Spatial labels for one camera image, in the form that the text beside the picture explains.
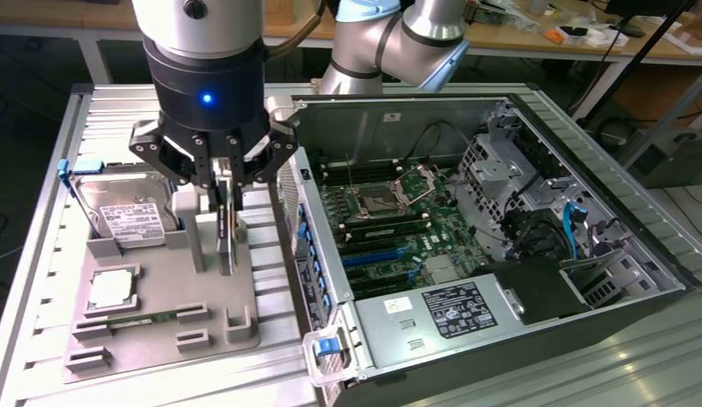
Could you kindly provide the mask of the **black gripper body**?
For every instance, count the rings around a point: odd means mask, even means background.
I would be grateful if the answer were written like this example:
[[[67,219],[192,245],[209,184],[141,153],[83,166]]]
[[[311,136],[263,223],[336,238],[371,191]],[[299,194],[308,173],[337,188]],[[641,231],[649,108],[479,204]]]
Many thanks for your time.
[[[177,125],[196,131],[268,132],[261,40],[220,59],[175,55],[149,38],[144,51],[160,111]]]

